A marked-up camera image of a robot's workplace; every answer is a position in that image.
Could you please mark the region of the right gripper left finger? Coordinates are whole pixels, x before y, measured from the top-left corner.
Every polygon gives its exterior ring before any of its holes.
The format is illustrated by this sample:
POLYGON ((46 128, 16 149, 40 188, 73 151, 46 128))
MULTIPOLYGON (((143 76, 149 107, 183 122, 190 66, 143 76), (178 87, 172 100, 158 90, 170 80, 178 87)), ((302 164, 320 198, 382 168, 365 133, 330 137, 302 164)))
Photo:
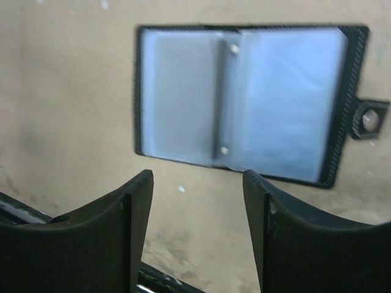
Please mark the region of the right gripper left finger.
POLYGON ((144 170, 48 223, 3 223, 1 291, 134 292, 152 196, 144 170))

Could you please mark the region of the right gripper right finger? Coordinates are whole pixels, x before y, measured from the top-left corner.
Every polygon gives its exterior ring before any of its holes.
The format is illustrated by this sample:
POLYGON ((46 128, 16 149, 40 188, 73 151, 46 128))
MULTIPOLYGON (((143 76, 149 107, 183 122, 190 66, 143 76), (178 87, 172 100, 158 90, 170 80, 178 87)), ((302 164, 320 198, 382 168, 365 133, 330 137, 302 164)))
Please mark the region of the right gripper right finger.
POLYGON ((243 194, 262 292, 390 291, 390 223, 330 214, 252 170, 243 194))

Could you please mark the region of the black leather card holder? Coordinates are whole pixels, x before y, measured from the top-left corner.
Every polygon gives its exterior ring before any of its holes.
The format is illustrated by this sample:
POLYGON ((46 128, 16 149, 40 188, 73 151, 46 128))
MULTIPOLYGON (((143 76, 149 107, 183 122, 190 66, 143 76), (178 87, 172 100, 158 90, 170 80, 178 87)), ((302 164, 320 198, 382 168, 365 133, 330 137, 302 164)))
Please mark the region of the black leather card holder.
POLYGON ((138 26, 136 154, 332 187, 346 136, 378 138, 390 109, 356 95, 369 34, 363 24, 138 26))

